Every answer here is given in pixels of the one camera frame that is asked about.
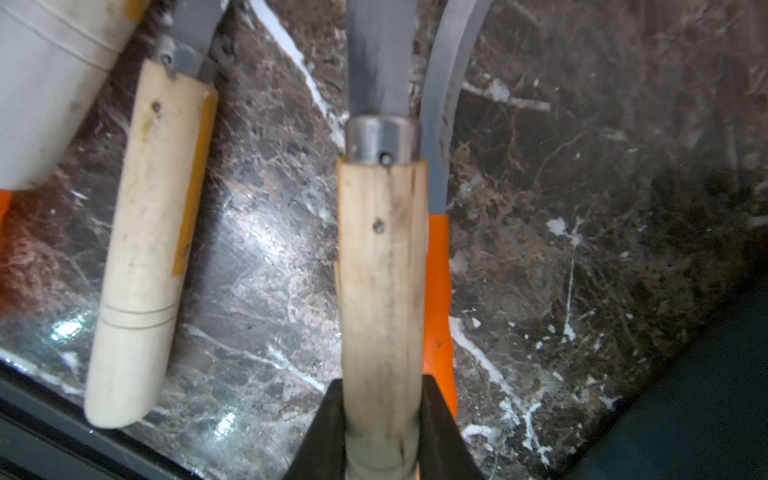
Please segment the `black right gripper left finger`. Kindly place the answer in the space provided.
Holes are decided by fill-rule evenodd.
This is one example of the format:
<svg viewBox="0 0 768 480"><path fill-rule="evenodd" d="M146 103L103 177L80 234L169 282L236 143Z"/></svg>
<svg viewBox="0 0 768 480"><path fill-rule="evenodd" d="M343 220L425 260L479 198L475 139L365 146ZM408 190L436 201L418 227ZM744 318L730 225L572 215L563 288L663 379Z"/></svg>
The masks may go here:
<svg viewBox="0 0 768 480"><path fill-rule="evenodd" d="M346 475L343 383L333 380L284 480L343 480Z"/></svg>

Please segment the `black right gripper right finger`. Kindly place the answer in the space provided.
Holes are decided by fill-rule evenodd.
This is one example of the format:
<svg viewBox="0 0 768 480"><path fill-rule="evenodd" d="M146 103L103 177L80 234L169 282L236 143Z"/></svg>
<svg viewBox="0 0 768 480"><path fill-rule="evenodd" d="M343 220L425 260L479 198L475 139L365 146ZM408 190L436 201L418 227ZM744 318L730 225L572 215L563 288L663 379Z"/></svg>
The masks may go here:
<svg viewBox="0 0 768 480"><path fill-rule="evenodd" d="M422 376L418 468L421 480L482 480L432 375Z"/></svg>

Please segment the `wooden handle sickle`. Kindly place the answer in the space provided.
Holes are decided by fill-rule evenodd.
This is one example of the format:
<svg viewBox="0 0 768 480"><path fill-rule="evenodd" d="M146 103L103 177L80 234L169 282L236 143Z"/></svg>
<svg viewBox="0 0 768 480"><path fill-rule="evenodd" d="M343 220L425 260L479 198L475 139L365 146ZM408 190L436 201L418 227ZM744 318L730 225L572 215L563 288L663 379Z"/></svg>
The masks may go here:
<svg viewBox="0 0 768 480"><path fill-rule="evenodd" d="M100 429L137 422L160 396L219 99L210 50L227 9L177 2L142 64L84 396Z"/></svg>
<svg viewBox="0 0 768 480"><path fill-rule="evenodd" d="M148 8L146 1L2 1L2 189L47 181Z"/></svg>
<svg viewBox="0 0 768 480"><path fill-rule="evenodd" d="M412 1L346 5L350 116L338 165L346 475L412 479L420 436L427 166L410 113Z"/></svg>

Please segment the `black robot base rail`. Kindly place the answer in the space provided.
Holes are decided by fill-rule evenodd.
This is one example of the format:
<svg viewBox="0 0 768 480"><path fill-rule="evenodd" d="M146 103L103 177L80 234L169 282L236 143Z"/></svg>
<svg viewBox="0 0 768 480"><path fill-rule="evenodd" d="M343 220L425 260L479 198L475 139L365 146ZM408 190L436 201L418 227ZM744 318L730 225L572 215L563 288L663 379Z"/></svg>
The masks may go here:
<svg viewBox="0 0 768 480"><path fill-rule="evenodd" d="M1 365L3 479L197 479L117 430L94 429L81 407Z"/></svg>

